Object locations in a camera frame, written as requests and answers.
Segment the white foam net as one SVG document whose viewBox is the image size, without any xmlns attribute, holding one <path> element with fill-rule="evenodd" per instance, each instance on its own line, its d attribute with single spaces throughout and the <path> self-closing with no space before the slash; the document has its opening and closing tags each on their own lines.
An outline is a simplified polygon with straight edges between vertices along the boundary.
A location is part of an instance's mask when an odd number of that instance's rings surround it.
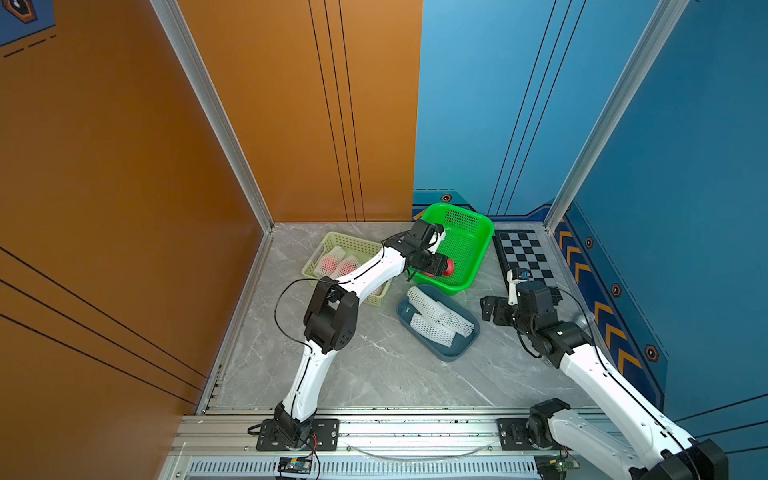
<svg viewBox="0 0 768 480">
<path fill-rule="evenodd" d="M 442 305 L 423 290 L 411 287 L 407 292 L 410 304 L 424 317 L 439 317 L 444 313 Z"/>
<path fill-rule="evenodd" d="M 414 332 L 428 341 L 444 347 L 451 347 L 453 345 L 455 333 L 435 320 L 415 313 L 411 318 L 410 326 Z"/>
<path fill-rule="evenodd" d="M 468 337 L 474 332 L 474 324 L 471 321 L 450 310 L 441 302 L 428 302 L 426 306 L 419 309 L 419 312 L 425 318 L 463 337 Z"/>
</svg>

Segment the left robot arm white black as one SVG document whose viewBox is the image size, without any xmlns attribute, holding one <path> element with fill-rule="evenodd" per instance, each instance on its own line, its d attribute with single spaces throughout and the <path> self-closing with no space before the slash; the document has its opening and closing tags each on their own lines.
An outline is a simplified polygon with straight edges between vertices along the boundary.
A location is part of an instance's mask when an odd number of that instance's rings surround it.
<svg viewBox="0 0 768 480">
<path fill-rule="evenodd" d="M 273 421 L 291 449 L 312 446 L 312 421 L 320 390 L 337 353 L 353 338 L 364 301 L 404 272 L 440 277 L 453 262 L 438 252 L 447 230 L 440 224 L 417 220 L 410 229 L 382 243 L 379 251 L 361 266 L 337 279 L 316 281 L 303 317 L 304 338 L 297 373 L 288 393 L 274 409 Z"/>
</svg>

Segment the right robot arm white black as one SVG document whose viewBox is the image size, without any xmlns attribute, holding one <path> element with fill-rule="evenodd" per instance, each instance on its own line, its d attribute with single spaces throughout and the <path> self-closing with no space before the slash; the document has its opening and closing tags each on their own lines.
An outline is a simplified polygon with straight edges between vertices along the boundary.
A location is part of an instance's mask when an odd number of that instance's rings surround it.
<svg viewBox="0 0 768 480">
<path fill-rule="evenodd" d="M 500 423 L 503 446 L 523 440 L 539 450 L 578 453 L 612 479 L 727 479 L 727 454 L 666 417 L 627 381 L 593 335 L 559 319 L 553 290 L 540 281 L 512 281 L 507 297 L 486 296 L 482 317 L 510 326 L 524 349 L 578 384 L 619 429 L 617 440 L 552 398 L 532 406 L 518 428 Z"/>
</svg>

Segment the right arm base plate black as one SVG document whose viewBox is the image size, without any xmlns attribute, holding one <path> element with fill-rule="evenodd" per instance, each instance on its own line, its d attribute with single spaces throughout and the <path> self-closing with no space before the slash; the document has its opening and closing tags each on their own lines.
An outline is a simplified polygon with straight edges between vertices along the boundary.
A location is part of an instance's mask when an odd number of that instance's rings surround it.
<svg viewBox="0 0 768 480">
<path fill-rule="evenodd" d="M 528 417 L 496 420 L 503 451 L 561 451 L 569 447 L 555 441 L 546 420 Z"/>
</svg>

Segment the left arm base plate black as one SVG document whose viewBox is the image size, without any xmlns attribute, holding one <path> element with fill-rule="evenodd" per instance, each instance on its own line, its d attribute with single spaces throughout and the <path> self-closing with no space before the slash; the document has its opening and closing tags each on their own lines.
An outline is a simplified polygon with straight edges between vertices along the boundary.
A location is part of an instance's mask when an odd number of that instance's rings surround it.
<svg viewBox="0 0 768 480">
<path fill-rule="evenodd" d="M 282 427 L 274 419 L 267 419 L 248 429 L 257 438 L 258 451 L 335 451 L 338 446 L 340 422 L 338 419 L 313 418 L 298 426 Z"/>
</svg>

